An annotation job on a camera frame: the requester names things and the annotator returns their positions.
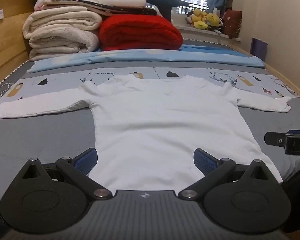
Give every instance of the gray bed sheet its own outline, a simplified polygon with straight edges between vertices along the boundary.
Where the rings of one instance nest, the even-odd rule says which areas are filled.
[[[30,66],[31,63],[27,63],[24,68]],[[98,67],[204,67],[269,74],[265,69],[215,63],[111,62],[25,74],[23,78]],[[20,76],[14,75],[14,78],[19,79]],[[266,145],[264,134],[268,131],[300,129],[300,98],[293,98],[289,104],[292,109],[284,114],[239,108],[261,150],[274,162],[284,181],[300,170],[300,156],[285,155],[283,148]],[[90,109],[0,120],[0,199],[29,158],[37,157],[42,163],[53,163],[63,156],[75,157],[94,145],[94,124]]]

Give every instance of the yellow plush toy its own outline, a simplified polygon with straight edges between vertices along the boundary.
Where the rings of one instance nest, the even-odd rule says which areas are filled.
[[[209,25],[207,25],[205,22],[203,21],[198,21],[194,23],[194,27],[200,30],[205,30],[207,28],[209,28]]]
[[[207,16],[205,18],[205,22],[209,26],[214,26],[214,27],[220,27],[221,26],[220,18],[218,17],[218,15],[213,14],[213,13],[208,13],[207,14]]]
[[[193,11],[193,14],[198,17],[201,15],[201,13],[202,13],[201,10],[198,8]]]
[[[195,14],[191,15],[191,20],[193,23],[201,21],[201,15],[196,16]]]

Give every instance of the red blanket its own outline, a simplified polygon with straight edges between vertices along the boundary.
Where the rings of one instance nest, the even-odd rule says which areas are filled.
[[[102,50],[179,49],[182,36],[176,27],[160,16],[115,15],[100,28]]]

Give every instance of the white long-sleeve shirt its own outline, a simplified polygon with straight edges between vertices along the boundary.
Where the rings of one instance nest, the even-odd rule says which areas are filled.
[[[113,193],[117,189],[173,189],[178,194],[204,177],[193,161],[197,148],[237,164],[261,159],[282,182],[238,106],[288,112],[289,100],[239,90],[228,82],[219,87],[192,76],[156,80],[131,74],[114,76],[98,86],[86,81],[77,89],[2,103],[0,118],[89,107],[98,152],[90,178]]]

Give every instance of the logo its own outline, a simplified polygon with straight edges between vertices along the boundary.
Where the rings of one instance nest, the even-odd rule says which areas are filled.
[[[143,197],[143,198],[148,198],[148,197],[150,197],[150,195],[148,194],[148,193],[142,193],[141,195],[140,195],[141,197]]]

